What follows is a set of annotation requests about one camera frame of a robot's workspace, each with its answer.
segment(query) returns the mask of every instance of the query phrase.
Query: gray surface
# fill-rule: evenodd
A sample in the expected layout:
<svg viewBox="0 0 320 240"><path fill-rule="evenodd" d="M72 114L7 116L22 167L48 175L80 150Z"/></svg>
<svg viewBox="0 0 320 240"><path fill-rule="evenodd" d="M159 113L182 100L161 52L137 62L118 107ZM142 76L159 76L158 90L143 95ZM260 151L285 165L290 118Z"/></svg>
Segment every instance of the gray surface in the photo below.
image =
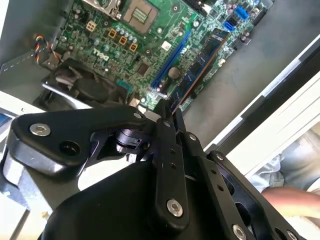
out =
<svg viewBox="0 0 320 240"><path fill-rule="evenodd" d="M37 34L54 40L66 22L63 11L69 12L72 3L72 0L10 0L0 39L0 65L33 49Z"/></svg>
<svg viewBox="0 0 320 240"><path fill-rule="evenodd" d="M44 90L41 80L50 72L36 64L34 58L21 62L0 74L0 91L32 104Z"/></svg>
<svg viewBox="0 0 320 240"><path fill-rule="evenodd" d="M319 0L276 0L184 115L203 147L210 143L318 34Z"/></svg>

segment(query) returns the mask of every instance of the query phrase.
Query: cooling fan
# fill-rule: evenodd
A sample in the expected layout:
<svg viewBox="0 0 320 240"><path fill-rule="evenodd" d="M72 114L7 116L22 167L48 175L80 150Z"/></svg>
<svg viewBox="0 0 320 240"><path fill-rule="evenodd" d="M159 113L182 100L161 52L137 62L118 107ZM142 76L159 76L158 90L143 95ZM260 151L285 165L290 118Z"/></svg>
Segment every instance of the cooling fan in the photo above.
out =
<svg viewBox="0 0 320 240"><path fill-rule="evenodd" d="M44 91L35 103L48 111L127 103L128 92L124 87L71 58L45 77L42 86L49 91Z"/></svg>

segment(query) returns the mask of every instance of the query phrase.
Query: ram module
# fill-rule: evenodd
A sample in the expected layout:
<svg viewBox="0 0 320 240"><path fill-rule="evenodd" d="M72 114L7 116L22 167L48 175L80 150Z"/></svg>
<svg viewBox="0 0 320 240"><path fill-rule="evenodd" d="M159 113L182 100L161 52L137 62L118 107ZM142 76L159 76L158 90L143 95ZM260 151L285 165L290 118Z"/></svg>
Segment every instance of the ram module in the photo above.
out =
<svg viewBox="0 0 320 240"><path fill-rule="evenodd" d="M230 32L220 30L218 28L215 28L212 31L203 47L200 49L197 57L186 70L185 74L178 82L176 88L172 91L168 99L173 113L185 100L188 93L192 90L200 77L206 72L206 69L215 59L219 49L226 42L229 35Z"/></svg>

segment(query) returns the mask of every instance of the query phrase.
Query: green circuit board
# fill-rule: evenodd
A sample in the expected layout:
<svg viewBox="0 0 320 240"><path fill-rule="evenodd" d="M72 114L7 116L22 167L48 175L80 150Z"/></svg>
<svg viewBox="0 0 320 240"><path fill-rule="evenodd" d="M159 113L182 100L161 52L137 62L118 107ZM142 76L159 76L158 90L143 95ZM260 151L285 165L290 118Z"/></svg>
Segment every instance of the green circuit board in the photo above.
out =
<svg viewBox="0 0 320 240"><path fill-rule="evenodd" d="M114 0L99 0L106 8ZM118 15L111 17L88 4L75 0L56 51L64 58L73 58L128 90L128 103L136 102L152 110L161 98L170 96L184 71L193 63L208 35L214 28L225 30L223 23L232 14L230 8L245 6L248 19L239 20L217 59L180 106L185 110L235 51L234 44L254 28L253 21L262 3L254 0L217 0L203 16L183 0L125 0ZM173 79L166 72L159 86L151 87L159 71L176 47L189 37L172 66L180 76Z"/></svg>

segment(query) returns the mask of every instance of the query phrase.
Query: black mechanical arm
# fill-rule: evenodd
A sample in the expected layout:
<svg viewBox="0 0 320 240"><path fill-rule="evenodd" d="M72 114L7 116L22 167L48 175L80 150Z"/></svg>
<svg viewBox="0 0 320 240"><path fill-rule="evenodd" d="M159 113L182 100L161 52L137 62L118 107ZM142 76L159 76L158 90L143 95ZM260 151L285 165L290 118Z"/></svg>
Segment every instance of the black mechanical arm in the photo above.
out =
<svg viewBox="0 0 320 240"><path fill-rule="evenodd" d="M84 168L135 163L80 191ZM0 191L50 215L42 240L300 240L217 151L204 153L161 100L131 106L26 114L11 125Z"/></svg>

